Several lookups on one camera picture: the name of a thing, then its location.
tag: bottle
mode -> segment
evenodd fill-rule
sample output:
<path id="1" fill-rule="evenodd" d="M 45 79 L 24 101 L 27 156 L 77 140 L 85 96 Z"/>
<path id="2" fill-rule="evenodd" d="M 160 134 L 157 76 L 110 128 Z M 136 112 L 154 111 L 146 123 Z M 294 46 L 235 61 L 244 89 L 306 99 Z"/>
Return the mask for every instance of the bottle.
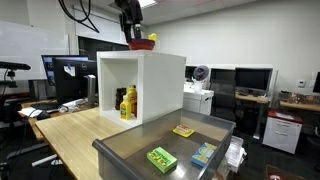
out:
<path id="1" fill-rule="evenodd" d="M 135 117 L 137 117 L 137 91 L 134 85 L 130 85 L 128 93 L 128 100 L 131 104 L 131 111 Z"/>
<path id="2" fill-rule="evenodd" d="M 120 118 L 126 120 L 131 119 L 131 104 L 127 96 L 123 96 L 123 102 L 120 104 Z"/>
<path id="3" fill-rule="evenodd" d="M 123 101 L 122 99 L 123 95 L 122 95 L 122 88 L 117 88 L 117 94 L 116 94 L 116 110 L 120 110 L 120 104 Z"/>

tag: computer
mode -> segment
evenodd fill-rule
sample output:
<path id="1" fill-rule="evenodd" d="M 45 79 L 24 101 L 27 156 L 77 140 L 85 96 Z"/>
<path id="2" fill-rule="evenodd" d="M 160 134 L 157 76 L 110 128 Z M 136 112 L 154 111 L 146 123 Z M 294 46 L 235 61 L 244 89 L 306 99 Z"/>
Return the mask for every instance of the computer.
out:
<path id="1" fill-rule="evenodd" d="M 42 62 L 45 69 L 49 86 L 55 86 L 54 72 L 53 72 L 53 59 L 68 59 L 73 61 L 88 61 L 89 57 L 85 55 L 42 55 Z M 36 103 L 31 107 L 39 110 L 55 110 L 58 109 L 59 104 L 52 103 Z"/>
<path id="2" fill-rule="evenodd" d="M 53 58 L 53 72 L 55 74 L 56 99 L 60 105 L 87 97 L 88 80 L 85 76 L 94 75 L 96 78 L 98 76 L 96 61 Z"/>
<path id="3" fill-rule="evenodd" d="M 215 69 L 211 68 L 210 80 L 228 80 L 234 81 L 235 70 L 232 69 Z"/>
<path id="4" fill-rule="evenodd" d="M 236 68 L 236 88 L 238 91 L 254 95 L 268 92 L 272 68 Z"/>
<path id="5" fill-rule="evenodd" d="M 320 72 L 318 72 L 316 82 L 314 83 L 313 92 L 320 93 Z"/>
<path id="6" fill-rule="evenodd" d="M 88 61 L 89 57 L 85 55 L 42 55 L 42 62 L 43 66 L 47 75 L 48 83 L 50 86 L 54 86 L 54 73 L 52 67 L 52 60 L 53 58 L 56 59 L 68 59 L 68 60 L 75 60 L 75 61 Z"/>
<path id="7" fill-rule="evenodd" d="M 185 78 L 187 82 L 193 82 L 192 77 L 193 77 L 193 72 L 196 69 L 196 66 L 186 66 L 186 71 L 185 71 Z"/>

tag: red bowl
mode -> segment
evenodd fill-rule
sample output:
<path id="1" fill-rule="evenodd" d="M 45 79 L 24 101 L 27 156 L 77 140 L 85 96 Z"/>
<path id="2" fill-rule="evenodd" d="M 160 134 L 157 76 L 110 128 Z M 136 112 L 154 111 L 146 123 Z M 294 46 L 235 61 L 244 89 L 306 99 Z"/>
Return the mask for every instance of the red bowl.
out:
<path id="1" fill-rule="evenodd" d="M 149 39 L 132 39 L 131 43 L 128 43 L 130 50 L 152 50 L 155 42 Z"/>

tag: green box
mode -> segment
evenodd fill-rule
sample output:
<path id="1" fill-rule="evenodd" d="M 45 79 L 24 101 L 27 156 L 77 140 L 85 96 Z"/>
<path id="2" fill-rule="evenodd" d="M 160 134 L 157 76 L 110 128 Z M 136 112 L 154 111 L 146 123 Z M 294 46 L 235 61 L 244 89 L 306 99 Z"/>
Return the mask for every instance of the green box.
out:
<path id="1" fill-rule="evenodd" d="M 161 147 L 148 152 L 147 158 L 163 173 L 177 165 L 177 159 Z"/>

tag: ceiling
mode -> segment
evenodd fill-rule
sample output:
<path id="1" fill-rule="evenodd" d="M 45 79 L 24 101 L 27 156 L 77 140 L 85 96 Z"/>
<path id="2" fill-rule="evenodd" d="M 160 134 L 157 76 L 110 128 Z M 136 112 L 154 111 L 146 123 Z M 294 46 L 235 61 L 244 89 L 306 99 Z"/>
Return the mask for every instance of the ceiling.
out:
<path id="1" fill-rule="evenodd" d="M 184 17 L 239 6 L 258 0 L 156 0 L 158 4 L 143 8 L 143 25 L 153 25 Z M 114 0 L 91 0 L 92 6 L 119 14 Z"/>

